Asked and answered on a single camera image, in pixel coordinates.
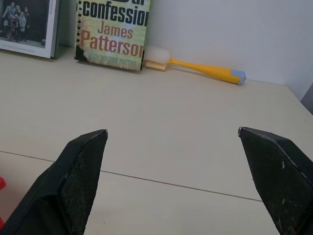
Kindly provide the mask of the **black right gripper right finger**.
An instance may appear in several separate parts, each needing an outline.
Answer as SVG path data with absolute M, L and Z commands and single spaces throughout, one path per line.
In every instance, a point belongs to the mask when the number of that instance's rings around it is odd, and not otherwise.
M 240 127 L 250 172 L 281 235 L 313 233 L 313 163 L 289 139 Z

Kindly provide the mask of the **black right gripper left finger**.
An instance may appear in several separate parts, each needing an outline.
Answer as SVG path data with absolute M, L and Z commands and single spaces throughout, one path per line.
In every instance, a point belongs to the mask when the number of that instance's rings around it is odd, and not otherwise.
M 96 196 L 105 129 L 70 141 L 4 223 L 2 235 L 82 235 Z

